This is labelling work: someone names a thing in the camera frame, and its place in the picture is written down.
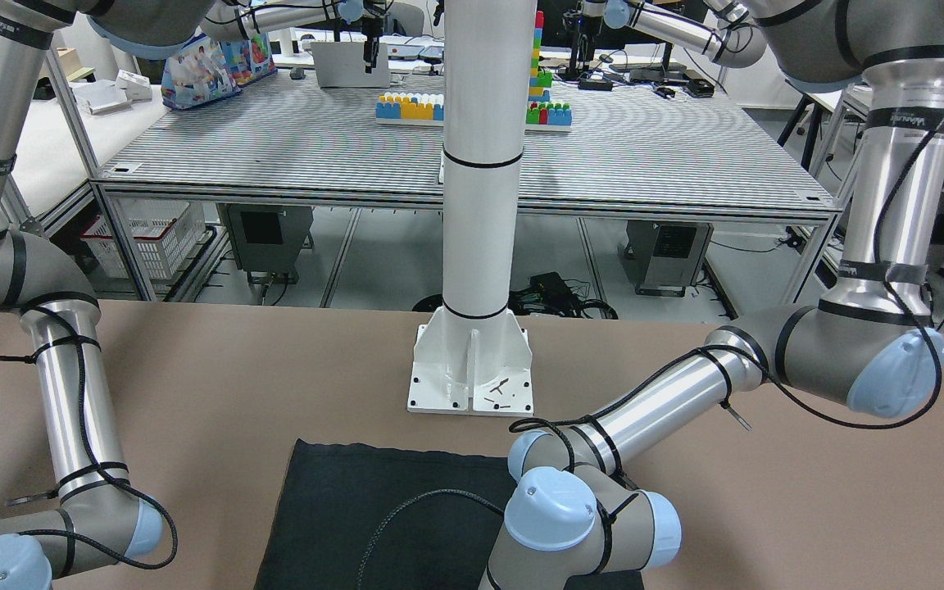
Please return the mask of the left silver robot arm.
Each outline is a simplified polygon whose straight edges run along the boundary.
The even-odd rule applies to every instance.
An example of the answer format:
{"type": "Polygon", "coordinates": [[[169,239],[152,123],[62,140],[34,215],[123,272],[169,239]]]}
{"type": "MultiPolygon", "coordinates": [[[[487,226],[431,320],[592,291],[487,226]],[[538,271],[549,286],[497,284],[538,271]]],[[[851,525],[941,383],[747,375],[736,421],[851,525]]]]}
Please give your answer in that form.
{"type": "Polygon", "coordinates": [[[944,1],[719,2],[752,20],[789,82],[872,89],[842,261],[817,305],[739,317],[610,406],[579,419],[523,419],[508,456],[513,496],[479,587],[562,589],[574,576],[656,568],[682,530],[623,463],[734,393],[772,382],[894,429],[933,406],[943,337],[923,299],[944,179],[944,1]]]}

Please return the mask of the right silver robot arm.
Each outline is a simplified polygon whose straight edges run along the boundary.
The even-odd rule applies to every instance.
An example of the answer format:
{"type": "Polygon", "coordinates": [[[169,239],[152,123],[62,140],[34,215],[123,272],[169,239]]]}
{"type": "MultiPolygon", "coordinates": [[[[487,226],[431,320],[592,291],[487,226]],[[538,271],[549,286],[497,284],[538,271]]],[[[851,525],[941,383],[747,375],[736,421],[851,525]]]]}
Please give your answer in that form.
{"type": "MultiPolygon", "coordinates": [[[[131,55],[177,52],[209,1],[0,1],[0,202],[53,34],[89,16],[131,55]]],[[[0,312],[18,316],[34,350],[59,507],[0,519],[0,589],[123,563],[146,569],[171,515],[129,481],[102,369],[101,310],[75,263],[48,239],[11,230],[0,209],[0,312]]]]}

